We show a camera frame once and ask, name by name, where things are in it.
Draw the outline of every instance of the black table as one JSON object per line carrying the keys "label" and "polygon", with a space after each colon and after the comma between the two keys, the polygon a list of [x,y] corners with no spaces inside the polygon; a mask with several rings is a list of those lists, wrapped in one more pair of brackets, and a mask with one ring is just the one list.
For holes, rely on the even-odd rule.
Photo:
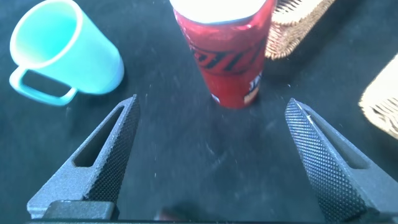
{"label": "black table", "polygon": [[[0,7],[0,211],[28,219],[28,199],[116,104],[137,93],[141,122],[121,189],[120,218],[173,207],[201,220],[314,221],[322,215],[284,121],[294,97],[311,106],[398,180],[398,141],[357,106],[398,52],[398,1],[337,0],[288,58],[267,61],[256,102],[218,106],[208,94],[166,0],[76,0],[119,49],[126,78],[111,94],[53,107],[17,94],[9,38],[39,0]],[[29,75],[50,93],[59,84]]]}

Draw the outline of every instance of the mug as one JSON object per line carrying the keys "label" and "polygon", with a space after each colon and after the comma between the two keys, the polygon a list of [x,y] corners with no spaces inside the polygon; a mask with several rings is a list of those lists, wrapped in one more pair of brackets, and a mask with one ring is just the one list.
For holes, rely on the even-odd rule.
{"label": "mug", "polygon": [[[11,86],[50,105],[69,103],[77,91],[111,92],[124,75],[117,48],[72,0],[46,0],[29,10],[11,35],[10,52],[19,66],[10,76]],[[35,90],[22,82],[28,70],[71,88],[61,97]]]}

